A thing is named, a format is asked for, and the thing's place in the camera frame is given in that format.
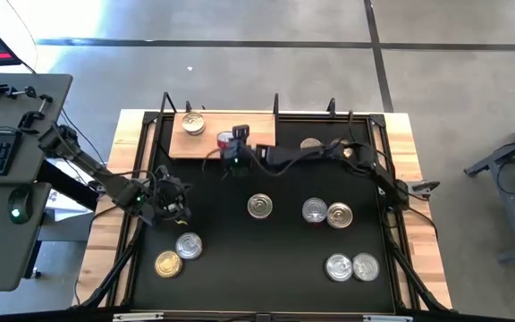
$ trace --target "gray floor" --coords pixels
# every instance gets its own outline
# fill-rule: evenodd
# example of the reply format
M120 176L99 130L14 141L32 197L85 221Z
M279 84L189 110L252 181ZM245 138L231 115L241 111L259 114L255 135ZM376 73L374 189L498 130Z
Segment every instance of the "gray floor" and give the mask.
M362 0L12 3L36 38L369 41ZM383 42L515 43L511 0L375 0L374 9ZM9 8L0 34L18 43L5 24L24 32ZM40 46L35 55L23 36L13 49L30 64L37 57L38 72L74 76L65 108L103 157L120 109L158 108L164 91L223 109L270 108L279 92L282 109L321 110L336 97L339 110L383 110L368 49ZM515 52L384 51L384 65L423 173L442 183L432 209L454 308L515 318L515 263L495 259L515 246L502 204L487 174L462 173L513 138ZM83 246L44 246L48 276L0 293L0 313L67 307Z

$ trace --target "wooden table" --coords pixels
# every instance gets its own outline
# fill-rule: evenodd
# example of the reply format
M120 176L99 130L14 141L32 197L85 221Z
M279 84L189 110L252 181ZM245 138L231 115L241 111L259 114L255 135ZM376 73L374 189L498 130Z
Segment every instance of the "wooden table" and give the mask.
M108 169L114 173L131 171L137 155L142 118L145 112L155 110L122 110L114 135L114 143L108 160ZM422 180L418 156L407 114L384 114L389 144L396 167L397 177L407 182ZM148 128L142 169L148 167L148 156L154 135L154 124ZM430 217L428 203L411 197L410 205ZM109 198L103 198L97 206L97 213L112 206ZM101 216L95 220L89 236L89 243L80 269L77 293L85 301L103 281L106 273L114 263L116 245L122 225L123 212L120 209ZM415 214L404 213L404 222L409 239L412 264L426 287L444 306L451 307L451 300L444 277L443 262L433 227ZM127 263L121 273L116 303L122 300L128 278ZM409 304L407 281L397 266L401 283L401 296L405 305Z

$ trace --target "metal can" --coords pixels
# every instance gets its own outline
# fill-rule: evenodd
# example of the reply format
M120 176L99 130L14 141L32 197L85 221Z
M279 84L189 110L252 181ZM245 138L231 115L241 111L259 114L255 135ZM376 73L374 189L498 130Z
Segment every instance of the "metal can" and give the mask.
M321 141L318 139L308 138L304 139L301 144L300 148L314 148L314 147L321 147Z
M160 277L175 277L182 270L182 260L175 252L166 250L156 258L154 269Z
M195 233L183 233L176 241L176 252L183 259L195 259L202 253L202 240Z
M327 205L319 198L309 198L303 203L301 214L308 223L320 223L327 217Z
M353 212L342 202L335 202L327 209L327 223L333 228L345 228L353 221Z
M360 253L353 259L353 273L363 282L370 282L379 276L379 263L367 253Z
M350 259L343 254L333 254L325 262L325 271L335 282L345 282L353 275Z
M233 139L233 134L231 131L221 131L215 138L219 148L227 148L228 143Z
M332 141L331 141L331 146L332 146L333 144L337 143L337 142L341 143L342 145L349 145L349 144L350 144L350 142L349 142L349 141L347 141L347 140L345 140L345 139L343 139L343 140L335 139L335 140L332 140ZM343 155L344 155L345 157L349 158L350 156L352 156L352 155L353 155L353 149L352 149L352 148L345 148L345 149L343 150Z
M264 219L271 214L274 204L272 200L263 193L258 193L248 200L249 214L257 219Z
M190 135L201 134L206 129L204 116L200 113L187 113L182 117L182 128Z

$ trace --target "computer mouse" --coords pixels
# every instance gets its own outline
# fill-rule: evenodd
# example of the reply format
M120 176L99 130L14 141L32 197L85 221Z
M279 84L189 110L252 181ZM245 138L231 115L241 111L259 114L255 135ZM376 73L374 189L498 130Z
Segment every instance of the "computer mouse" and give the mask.
M25 224L31 218L31 193L31 185L22 184L9 194L7 213L14 224Z

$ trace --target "gray desk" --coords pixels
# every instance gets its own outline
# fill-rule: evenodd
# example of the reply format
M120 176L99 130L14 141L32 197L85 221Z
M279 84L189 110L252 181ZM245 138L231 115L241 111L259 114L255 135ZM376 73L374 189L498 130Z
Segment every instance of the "gray desk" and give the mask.
M17 90L32 86L38 95L47 94L53 103L47 104L43 113L45 120L36 121L34 128L44 133L56 121L63 108L64 100L71 87L72 76L65 74L4 74L0 73L0 84L8 84ZM38 111L40 99L19 96L17 99L0 98L0 126L17 127L21 117L28 111ZM23 135L21 146L9 169L8 175L0 175L2 183L29 183L35 181L43 162L43 151L38 148L37 138Z
M8 84L17 90L33 86L38 95L48 94L54 102L43 113L45 120L36 121L34 128L44 133L56 121L71 86L72 76L64 74L2 74L0 84ZM17 127L28 111L37 111L40 99L20 96L16 100L0 98L0 126ZM43 219L46 198L51 184L34 184L33 215L29 222L15 225L7 215L9 194L19 183L33 183L38 178L44 154L38 148L36 137L23 135L9 174L0 176L0 291L15 289L30 264L31 253L36 245L38 230Z

